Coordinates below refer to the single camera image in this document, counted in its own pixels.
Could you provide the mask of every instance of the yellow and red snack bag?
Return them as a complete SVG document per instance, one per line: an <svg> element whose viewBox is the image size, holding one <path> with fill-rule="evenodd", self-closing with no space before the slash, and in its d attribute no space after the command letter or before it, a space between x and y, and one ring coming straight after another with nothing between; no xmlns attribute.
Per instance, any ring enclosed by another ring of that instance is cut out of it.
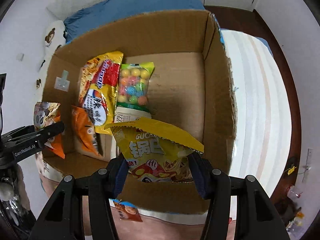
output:
<svg viewBox="0 0 320 240"><path fill-rule="evenodd" d="M187 156L202 153L204 146L189 133L145 117L107 127L135 178L143 182L192 180Z"/></svg>
<svg viewBox="0 0 320 240"><path fill-rule="evenodd" d="M83 108L72 106L72 128L82 142L82 149L99 155L94 125Z"/></svg>
<svg viewBox="0 0 320 240"><path fill-rule="evenodd" d="M122 59L122 52L108 52L89 60L82 70L79 105L87 111L96 133L111 134L104 126L114 120Z"/></svg>
<svg viewBox="0 0 320 240"><path fill-rule="evenodd" d="M37 102L35 105L33 124L35 130L60 121L59 103ZM58 134L51 137L44 145L61 158L65 158L62 149L62 136Z"/></svg>

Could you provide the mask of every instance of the orange and brown snack package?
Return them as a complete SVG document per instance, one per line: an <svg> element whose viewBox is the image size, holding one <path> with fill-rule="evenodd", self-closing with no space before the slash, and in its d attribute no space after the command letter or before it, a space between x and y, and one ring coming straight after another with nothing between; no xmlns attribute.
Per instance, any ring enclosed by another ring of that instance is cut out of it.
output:
<svg viewBox="0 0 320 240"><path fill-rule="evenodd" d="M59 103L49 103L49 102L37 102L35 105L35 110L33 114L33 125L35 130L40 130L41 128L48 126L50 124L60 121ZM62 149L62 136L58 134L51 137L45 145L49 150L54 152L61 158L65 158Z"/></svg>
<svg viewBox="0 0 320 240"><path fill-rule="evenodd" d="M99 155L94 125L85 109L72 106L72 128L82 142L82 149Z"/></svg>

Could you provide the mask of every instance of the silver bolt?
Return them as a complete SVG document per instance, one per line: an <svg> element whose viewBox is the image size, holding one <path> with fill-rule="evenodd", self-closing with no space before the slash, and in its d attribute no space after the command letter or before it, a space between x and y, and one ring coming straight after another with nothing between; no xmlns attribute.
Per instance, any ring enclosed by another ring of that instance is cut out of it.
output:
<svg viewBox="0 0 320 240"><path fill-rule="evenodd" d="M100 175L104 175L104 174L107 173L107 169L105 169L105 168L100 169L100 170L98 170L98 173L99 173Z"/></svg>
<svg viewBox="0 0 320 240"><path fill-rule="evenodd" d="M213 169L213 170L212 170L212 173L213 173L214 175L220 175L220 174L221 174L221 171L220 171L219 169Z"/></svg>
<svg viewBox="0 0 320 240"><path fill-rule="evenodd" d="M67 175L67 176L64 177L64 181L65 182L69 182L71 180L72 180L72 176L71 175Z"/></svg>
<svg viewBox="0 0 320 240"><path fill-rule="evenodd" d="M254 182L256 180L256 178L252 175L248 175L247 180L250 182Z"/></svg>

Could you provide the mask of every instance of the bed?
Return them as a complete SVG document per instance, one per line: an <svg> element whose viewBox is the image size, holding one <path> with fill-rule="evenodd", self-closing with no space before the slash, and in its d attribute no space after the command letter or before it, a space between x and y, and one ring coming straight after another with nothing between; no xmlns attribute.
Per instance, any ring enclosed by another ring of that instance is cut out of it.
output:
<svg viewBox="0 0 320 240"><path fill-rule="evenodd" d="M66 42L81 34L121 18L157 10L204 9L200 0L96 0L88 7L57 15L59 5L48 8L65 25ZM256 176L271 196L286 163L291 139L291 118L285 87L268 43L248 34L220 30L231 60L237 102L237 134L230 176ZM42 69L45 81L46 66ZM62 174L51 170L47 179L59 182ZM184 225L204 224L206 214L165 214L139 209L142 215ZM230 217L236 219L236 199Z"/></svg>

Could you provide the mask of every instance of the blue pillow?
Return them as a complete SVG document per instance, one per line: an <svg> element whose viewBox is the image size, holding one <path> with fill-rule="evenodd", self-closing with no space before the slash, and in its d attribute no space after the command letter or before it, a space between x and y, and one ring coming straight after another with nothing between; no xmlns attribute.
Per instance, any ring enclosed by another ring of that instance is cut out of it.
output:
<svg viewBox="0 0 320 240"><path fill-rule="evenodd" d="M64 20L67 42L101 25L144 12L202 9L200 0L105 0L77 11Z"/></svg>

